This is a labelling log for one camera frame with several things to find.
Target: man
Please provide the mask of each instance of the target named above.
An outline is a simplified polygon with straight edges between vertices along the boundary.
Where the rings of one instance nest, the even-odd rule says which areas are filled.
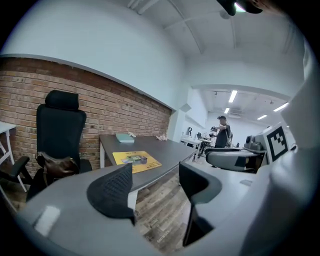
[[[228,137],[231,134],[231,128],[230,125],[227,123],[227,118],[224,115],[218,116],[218,119],[220,121],[220,126],[218,127],[212,127],[211,131],[216,132],[219,130],[215,141],[215,148],[225,148]]]

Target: brick wall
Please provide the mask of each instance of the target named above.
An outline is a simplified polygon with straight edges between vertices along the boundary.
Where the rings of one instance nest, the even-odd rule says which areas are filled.
[[[27,169],[39,166],[36,113],[51,90],[79,94],[86,112],[80,140],[81,158],[100,166],[99,135],[131,131],[138,136],[167,132],[171,110],[155,100],[97,74],[56,62],[30,58],[3,58],[0,63],[0,121],[16,124],[10,141],[14,159],[30,157]]]

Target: black shirt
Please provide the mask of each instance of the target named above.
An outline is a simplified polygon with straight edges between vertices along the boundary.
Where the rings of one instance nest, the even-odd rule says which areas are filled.
[[[215,147],[216,148],[224,148],[227,144],[228,137],[231,133],[231,128],[229,124],[224,125],[226,129],[220,130],[218,135],[216,136]]]

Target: chair armrest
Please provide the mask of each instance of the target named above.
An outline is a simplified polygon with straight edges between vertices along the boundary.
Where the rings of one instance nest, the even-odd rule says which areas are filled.
[[[87,173],[92,171],[92,166],[91,163],[89,162],[89,160],[87,159],[80,159],[80,170],[79,173],[83,174],[83,173]]]
[[[12,170],[11,170],[11,172],[10,172],[10,177],[11,177],[11,178],[17,178],[18,175],[19,175],[20,173],[22,173],[23,176],[24,176],[27,180],[29,180],[29,181],[31,182],[31,181],[32,181],[32,178],[31,178],[29,172],[28,172],[27,169],[26,169],[26,164],[29,162],[29,160],[30,160],[30,158],[27,157],[27,156],[22,156],[22,157],[20,157],[19,160],[16,161],[16,162],[14,163],[14,165],[12,166]]]

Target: office chair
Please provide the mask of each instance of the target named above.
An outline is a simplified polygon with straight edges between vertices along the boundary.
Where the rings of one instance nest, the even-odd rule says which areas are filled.
[[[79,108],[79,95],[76,93],[52,90],[36,111],[36,138],[37,151],[45,152],[56,159],[71,157],[79,167],[79,173],[92,171],[87,159],[79,157],[79,143],[85,126],[87,115]],[[40,168],[33,180],[26,170],[28,157],[21,157],[12,167],[9,175],[15,180],[20,172],[31,184],[26,200],[44,190],[47,186],[44,181],[44,169]]]

